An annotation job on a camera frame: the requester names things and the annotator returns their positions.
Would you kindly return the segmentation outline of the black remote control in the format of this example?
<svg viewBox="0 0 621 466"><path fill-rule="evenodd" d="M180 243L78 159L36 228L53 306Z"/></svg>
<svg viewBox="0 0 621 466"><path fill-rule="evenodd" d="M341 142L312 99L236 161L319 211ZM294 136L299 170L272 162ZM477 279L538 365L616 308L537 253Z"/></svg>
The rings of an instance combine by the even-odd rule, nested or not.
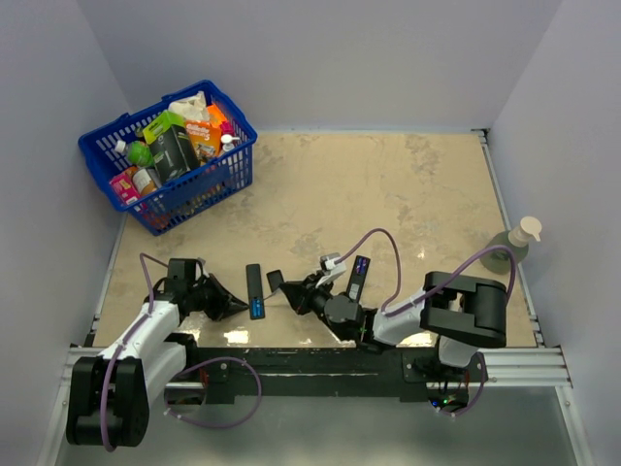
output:
<svg viewBox="0 0 621 466"><path fill-rule="evenodd" d="M260 298L264 301L261 267L258 263L247 264L245 266L248 309L253 298Z"/></svg>
<svg viewBox="0 0 621 466"><path fill-rule="evenodd" d="M361 300L363 288L364 288L368 273L365 276L357 275L354 270L354 263L352 266L351 274L349 276L349 280L348 280L345 293L351 300L355 302L359 302Z"/></svg>

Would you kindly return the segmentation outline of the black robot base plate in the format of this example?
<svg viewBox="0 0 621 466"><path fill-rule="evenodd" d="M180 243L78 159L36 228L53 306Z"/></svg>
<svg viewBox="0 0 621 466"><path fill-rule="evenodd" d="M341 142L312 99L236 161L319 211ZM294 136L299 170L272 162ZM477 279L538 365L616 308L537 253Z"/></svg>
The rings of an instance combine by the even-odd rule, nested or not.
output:
<svg viewBox="0 0 621 466"><path fill-rule="evenodd" d="M208 404L231 404L238 396L376 397L422 402L452 387L486 382L484 362L446 368L434 348L396 348L369 353L357 348L197 348L188 368L174 376L180 386L206 382Z"/></svg>

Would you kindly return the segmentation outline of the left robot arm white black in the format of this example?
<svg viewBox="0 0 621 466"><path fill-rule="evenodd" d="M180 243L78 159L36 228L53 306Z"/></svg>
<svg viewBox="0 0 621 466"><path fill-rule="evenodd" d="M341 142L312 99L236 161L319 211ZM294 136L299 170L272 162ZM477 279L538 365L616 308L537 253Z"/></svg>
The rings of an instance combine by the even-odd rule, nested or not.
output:
<svg viewBox="0 0 621 466"><path fill-rule="evenodd" d="M227 290L201 259L172 258L166 275L147 282L132 323L107 348L74 364L65 436L76 446L108 451L145 437L153 401L173 377L194 379L201 357L193 336L178 329L193 313L221 321L248 305Z"/></svg>

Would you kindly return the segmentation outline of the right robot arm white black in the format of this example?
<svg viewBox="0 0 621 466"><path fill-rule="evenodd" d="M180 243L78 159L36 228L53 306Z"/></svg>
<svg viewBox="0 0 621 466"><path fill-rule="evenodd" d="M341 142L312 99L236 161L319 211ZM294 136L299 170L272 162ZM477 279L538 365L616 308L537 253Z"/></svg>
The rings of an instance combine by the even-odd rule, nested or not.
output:
<svg viewBox="0 0 621 466"><path fill-rule="evenodd" d="M368 352L394 349L424 331L436 334L432 368L446 382L462 375L478 350L507 344L508 290L493 280L429 272L417 292L385 312L334 294L318 274L282 282L278 289L296 314L316 315L337 339Z"/></svg>

